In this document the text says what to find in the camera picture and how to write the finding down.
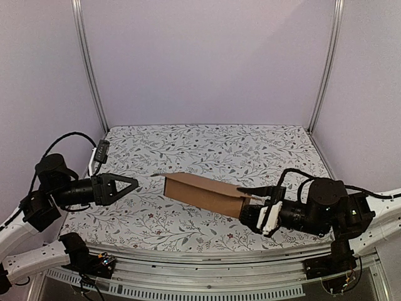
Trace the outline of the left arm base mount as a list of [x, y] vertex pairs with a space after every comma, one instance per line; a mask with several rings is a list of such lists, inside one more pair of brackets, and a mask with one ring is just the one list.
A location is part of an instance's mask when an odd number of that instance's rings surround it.
[[90, 254], [86, 243], [78, 233], [61, 235], [58, 240], [64, 245], [65, 253], [70, 259], [68, 264], [62, 265], [63, 268], [85, 275], [111, 279], [117, 263], [115, 256], [107, 252]]

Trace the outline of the brown cardboard paper box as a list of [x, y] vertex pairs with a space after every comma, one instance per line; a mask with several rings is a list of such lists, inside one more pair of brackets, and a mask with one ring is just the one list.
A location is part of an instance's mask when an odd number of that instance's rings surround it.
[[239, 218], [242, 208], [261, 201], [238, 191], [238, 186], [184, 172], [153, 174], [164, 178], [164, 196], [185, 204], [232, 218]]

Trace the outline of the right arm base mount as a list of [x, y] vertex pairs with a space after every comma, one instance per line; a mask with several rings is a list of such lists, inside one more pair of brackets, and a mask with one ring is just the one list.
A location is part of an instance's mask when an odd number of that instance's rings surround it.
[[358, 238], [361, 233], [351, 236], [336, 237], [330, 243], [328, 255], [316, 256], [302, 261], [303, 271], [308, 280], [346, 272], [357, 267], [355, 251], [350, 246], [350, 240]]

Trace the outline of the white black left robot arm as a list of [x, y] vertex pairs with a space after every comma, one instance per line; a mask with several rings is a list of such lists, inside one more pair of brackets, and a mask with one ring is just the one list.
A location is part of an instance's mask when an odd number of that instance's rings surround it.
[[61, 235], [41, 248], [12, 255], [28, 238], [43, 232], [72, 205], [109, 206], [139, 187], [132, 177], [104, 173], [79, 179], [61, 154], [50, 154], [35, 166], [40, 185], [30, 192], [1, 225], [1, 293], [20, 280], [53, 267], [110, 278], [113, 268], [106, 254], [91, 255], [78, 233]]

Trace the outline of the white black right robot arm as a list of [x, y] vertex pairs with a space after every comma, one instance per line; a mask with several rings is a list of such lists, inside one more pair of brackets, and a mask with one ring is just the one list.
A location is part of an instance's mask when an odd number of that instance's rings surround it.
[[288, 201], [286, 189], [281, 185], [240, 187], [240, 192], [264, 197], [265, 202], [244, 205], [239, 220], [251, 231], [268, 238], [281, 227], [319, 237], [332, 231], [335, 239], [324, 268], [328, 273], [338, 273], [353, 258], [349, 240], [360, 236], [376, 215], [367, 201], [374, 193], [356, 187], [353, 194], [348, 194], [350, 186], [326, 177], [312, 177], [307, 182], [310, 186], [305, 203]]

